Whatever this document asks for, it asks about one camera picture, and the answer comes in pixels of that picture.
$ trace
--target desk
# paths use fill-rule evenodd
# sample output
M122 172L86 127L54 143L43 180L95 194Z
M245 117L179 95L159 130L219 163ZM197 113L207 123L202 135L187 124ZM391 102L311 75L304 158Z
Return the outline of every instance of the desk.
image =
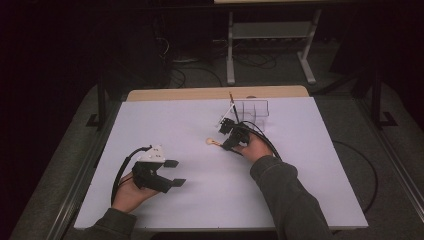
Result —
M132 92L122 104L75 227L91 226L110 206L112 183L125 156L141 146L162 144L165 156L180 164L158 174L187 182L136 209L136 228L161 232L273 229L262 194L249 176L251 164L205 144L207 137L226 138L214 126L228 109L229 90L236 98L270 93L266 134L284 161L298 168L299 179L320 201L332 229L367 226L313 98L307 97L303 87L280 86Z

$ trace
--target person's right hand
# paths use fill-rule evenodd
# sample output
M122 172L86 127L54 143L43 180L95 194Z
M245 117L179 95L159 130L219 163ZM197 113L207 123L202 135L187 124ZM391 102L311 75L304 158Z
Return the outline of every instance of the person's right hand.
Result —
M259 158L263 156L273 155L268 145L258 136L253 133L249 133L249 138L249 144L246 147L239 145L235 146L233 149L241 153L252 163L256 162Z

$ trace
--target forearm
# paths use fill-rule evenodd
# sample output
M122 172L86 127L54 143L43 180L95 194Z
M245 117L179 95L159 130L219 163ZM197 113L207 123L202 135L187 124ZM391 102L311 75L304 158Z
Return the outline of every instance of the forearm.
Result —
M251 176L262 191L280 239L330 239L318 201L297 179L295 167L271 156L260 158Z
M83 232L82 239L130 239L136 221L134 215L109 208L94 226Z

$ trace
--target dark background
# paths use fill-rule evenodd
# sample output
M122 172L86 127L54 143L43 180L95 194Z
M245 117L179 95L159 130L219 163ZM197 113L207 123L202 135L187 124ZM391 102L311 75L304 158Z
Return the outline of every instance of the dark background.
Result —
M114 1L106 2L115 7ZM206 52L211 39L226 37L225 12L174 12L156 22L147 14L93 13L90 7L82 1L0 3L2 237L13 230L76 109L100 76L116 99L133 88L164 87L168 63L157 57L155 35L175 48ZM315 38L343 42L334 71L349 74L363 65L378 66L422 128L423 11L422 4L331 6L324 9ZM249 20L278 18L278 13L243 14Z

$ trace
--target gray floor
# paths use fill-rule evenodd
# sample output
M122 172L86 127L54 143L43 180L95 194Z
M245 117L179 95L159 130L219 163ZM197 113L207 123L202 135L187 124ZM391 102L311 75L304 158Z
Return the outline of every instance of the gray floor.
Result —
M338 48L337 43L315 43L313 45L308 58L317 79L317 84L313 86L306 83L295 55L302 43L285 44L278 51L278 56L272 55L276 57L276 66L273 66L274 61L272 60L262 65L262 67L269 66L270 69L246 66L236 61L236 85L304 85L312 92L331 84L340 77L338 74L328 72ZM225 86L226 65L224 59L221 57L210 62L180 64L178 68L186 75L185 87L218 87L217 77ZM239 55L237 59L245 63L246 61L258 63L270 58L269 55ZM193 68L205 68L216 73L217 76ZM171 88L175 88L181 83L181 74L178 74L180 72L173 72L173 75L180 80L176 79L172 82ZM335 238L422 239L424 236L423 221L404 190L392 162L393 157L387 153L387 147L381 138L383 137L391 143L417 189L424 192L424 172L422 171L424 169L424 134L405 111L396 93L385 85L383 86L382 111L390 112L398 126L384 127L382 131L374 128L368 118L369 96L364 101L351 98L349 90L352 84L354 82L340 87L327 96L318 96L315 99L331 138L342 142L335 142L334 145L362 207L370 202L375 184L374 175L367 159L377 171L379 188L374 204L365 214L370 227L354 231L341 231L335 234ZM91 114L96 113L96 104L96 89L92 89L81 103L46 170L46 174L22 215L12 239L45 239L47 236L52 236L49 233L52 225L58 223L56 219L58 214L70 217L70 219L66 219L67 221L59 221L65 225L71 222L71 224L67 224L68 229L63 228L66 229L64 238L74 239L78 235L78 231L72 228L71 219L75 216L72 213L78 209L66 208L66 199L69 198L75 187L73 183L77 176L81 176L81 174L88 178L92 176L95 170L93 168L89 168L87 172L80 173L80 175L78 175L78 171L84 161L87 161L90 149L98 147L105 141L102 132L85 126ZM74 197L78 202L81 201L83 195L76 194ZM149 239L152 235L152 233L137 231L133 238Z

